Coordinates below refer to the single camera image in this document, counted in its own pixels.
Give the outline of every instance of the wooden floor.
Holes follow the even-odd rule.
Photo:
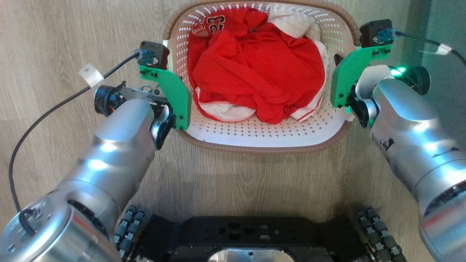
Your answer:
[[[7,166],[23,132],[42,113],[86,84],[77,72],[92,63],[112,68],[142,40],[161,41],[183,0],[0,0],[0,226],[15,214]],[[418,19],[411,0],[335,0],[359,25],[390,18],[406,28]],[[403,62],[403,42],[390,63]],[[139,85],[134,64],[107,80]],[[88,92],[45,119],[15,162],[22,206],[51,190],[104,120]],[[325,221],[372,205],[410,262],[431,262],[418,235],[416,202],[391,173],[367,130],[354,123],[347,137],[312,154],[250,155],[200,149],[172,132],[156,153],[132,200],[167,219],[198,215],[288,215]]]

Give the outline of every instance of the white laundry basket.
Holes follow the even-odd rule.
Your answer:
[[[350,115],[345,108],[330,104],[330,87],[336,54],[345,57],[359,45],[359,31],[353,18],[341,7],[321,0],[222,1],[198,0],[181,7],[165,29],[164,44],[170,49],[169,69],[182,77],[192,92],[186,67],[188,34],[194,24],[222,9],[250,7],[268,12],[270,8],[289,8],[315,18],[321,29],[321,42],[329,53],[329,68],[324,102],[315,115],[299,123],[294,119],[267,124],[256,117],[240,123],[222,123],[204,117],[192,103],[191,124],[180,135],[190,143],[210,149],[240,152],[312,152],[342,138]]]

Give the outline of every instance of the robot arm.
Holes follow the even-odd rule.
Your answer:
[[[388,67],[366,70],[371,79],[363,73],[349,104],[418,202],[420,233],[431,255],[438,262],[464,261],[466,153],[422,96],[400,80],[385,79]]]
[[[154,159],[158,134],[166,132],[165,108],[155,118],[147,100],[131,99],[112,113],[66,178],[26,208],[34,211],[34,236],[19,214],[8,224],[0,261],[121,261],[113,228]]]

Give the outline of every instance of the clothing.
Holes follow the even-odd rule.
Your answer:
[[[239,122],[256,114],[260,121],[278,124],[289,116],[303,121],[315,113],[327,52],[322,43],[302,38],[318,27],[306,15],[292,18],[296,13],[271,10],[267,16],[255,9],[228,9],[195,25],[187,67],[194,101],[204,116]]]

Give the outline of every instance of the cable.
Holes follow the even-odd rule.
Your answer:
[[[435,45],[435,46],[440,46],[442,45],[441,43],[437,42],[437,41],[434,41],[434,40],[430,40],[430,39],[425,39],[425,38],[422,38],[422,37],[417,37],[417,36],[414,36],[414,35],[411,35],[411,34],[407,34],[407,33],[404,33],[404,32],[400,32],[400,31],[396,31],[395,32],[396,35],[399,35],[399,36],[404,36],[404,37],[407,37],[409,39],[413,39],[413,40],[417,40],[417,41],[421,41],[421,42],[424,42],[424,43],[429,43],[429,44],[432,44],[432,45]],[[451,49],[450,50],[450,53],[452,53],[453,55],[455,55],[460,61],[461,63],[463,63],[463,65],[466,67],[466,60],[464,59],[464,57],[462,55],[460,55],[460,53],[458,53],[458,51],[454,50],[454,49]]]
[[[437,41],[425,39],[425,38],[422,38],[422,37],[417,37],[415,35],[407,34],[407,33],[400,32],[400,31],[396,31],[395,34],[399,35],[399,36],[407,37],[409,39],[413,39],[413,40],[421,41],[421,42],[424,42],[424,43],[429,43],[429,44],[432,44],[432,45],[436,45],[438,47],[441,45],[441,43],[439,43]]]
[[[460,54],[459,54],[456,50],[454,50],[454,49],[452,49],[452,50],[450,51],[450,53],[454,54],[457,58],[459,58],[459,60],[460,60],[460,61],[463,63],[463,65],[466,67],[466,60],[465,60],[465,58],[464,58],[462,55],[460,55]]]
[[[121,63],[119,63],[117,66],[115,66],[112,70],[110,70],[107,74],[103,75],[103,78],[107,78],[109,77],[110,75],[112,75],[113,73],[115,73],[115,71],[117,71],[118,69],[120,69],[120,67],[122,67],[124,64],[126,64],[127,62],[129,62],[131,59],[133,58],[136,58],[136,57],[139,57],[140,56],[140,53],[139,52],[136,52],[134,53],[133,55],[131,55],[130,57],[126,58],[125,60],[123,60]],[[62,102],[58,103],[56,106],[52,107],[49,111],[45,112],[45,114],[43,114],[39,119],[37,119],[27,130],[26,132],[24,133],[24,135],[20,138],[20,140],[18,141],[18,143],[16,144],[16,147],[14,148],[13,150],[13,153],[11,154],[11,159],[10,159],[10,165],[8,167],[8,179],[9,179],[9,183],[10,183],[10,190],[11,190],[11,195],[13,197],[13,201],[14,201],[14,206],[16,207],[16,211],[19,212],[21,211],[21,207],[20,207],[20,203],[18,201],[18,196],[16,195],[16,190],[14,188],[14,181],[13,181],[13,163],[14,163],[14,159],[16,158],[16,154],[18,153],[18,150],[20,148],[20,146],[23,144],[24,140],[26,139],[26,137],[29,135],[29,133],[42,121],[44,120],[44,118],[46,118],[48,115],[50,115],[52,112],[54,112],[55,110],[57,110],[58,108],[60,108],[61,106],[63,106],[64,104],[68,103],[69,101],[75,99],[76,97],[82,95],[83,93],[85,93],[86,91],[90,90],[90,86],[87,86],[85,87],[84,89],[82,89],[81,91],[77,92],[76,94],[68,97],[67,99],[63,100]]]
[[[29,209],[29,208],[21,210],[20,214],[19,214],[20,224],[24,228],[26,233],[28,233],[30,236],[34,236],[35,235],[35,230],[32,228],[31,224],[27,220],[26,214],[32,215],[32,214],[34,214],[34,210]]]

